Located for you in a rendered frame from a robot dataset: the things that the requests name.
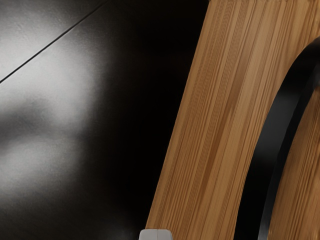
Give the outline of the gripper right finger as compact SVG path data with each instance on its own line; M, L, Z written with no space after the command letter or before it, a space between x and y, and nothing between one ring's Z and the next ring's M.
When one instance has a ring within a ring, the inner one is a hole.
M158 240L173 240L173 235L168 229L158 229Z

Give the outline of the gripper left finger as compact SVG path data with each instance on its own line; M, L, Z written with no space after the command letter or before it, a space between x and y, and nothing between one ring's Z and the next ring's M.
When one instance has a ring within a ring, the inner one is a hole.
M157 229L143 229L139 233L138 240L158 240Z

